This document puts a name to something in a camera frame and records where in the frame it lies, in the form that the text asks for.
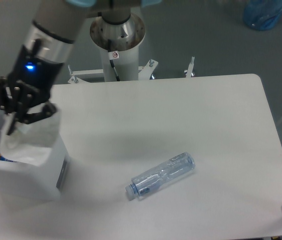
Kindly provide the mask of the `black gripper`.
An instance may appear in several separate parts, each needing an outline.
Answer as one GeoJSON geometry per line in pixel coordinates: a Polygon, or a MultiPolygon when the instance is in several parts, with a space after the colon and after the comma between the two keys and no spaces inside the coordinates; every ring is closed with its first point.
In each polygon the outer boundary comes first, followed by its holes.
{"type": "Polygon", "coordinates": [[[32,55],[22,46],[12,72],[0,77],[0,110],[12,114],[7,135],[15,130],[16,123],[32,124],[47,119],[57,112],[49,100],[50,90],[63,63],[49,63],[32,55]],[[41,110],[28,113],[30,108],[44,103],[41,110]]]}

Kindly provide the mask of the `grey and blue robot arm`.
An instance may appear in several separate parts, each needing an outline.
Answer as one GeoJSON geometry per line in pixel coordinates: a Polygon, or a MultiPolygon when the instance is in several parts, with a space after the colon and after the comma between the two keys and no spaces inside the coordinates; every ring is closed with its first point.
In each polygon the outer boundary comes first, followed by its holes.
{"type": "Polygon", "coordinates": [[[0,77],[0,110],[12,115],[6,134],[11,135],[17,123],[32,124],[56,113],[50,90],[87,18],[94,18],[91,37],[105,50],[114,79],[121,81],[119,54],[135,48],[145,35],[141,19],[131,9],[154,4],[153,0],[43,0],[12,71],[0,77]]]}

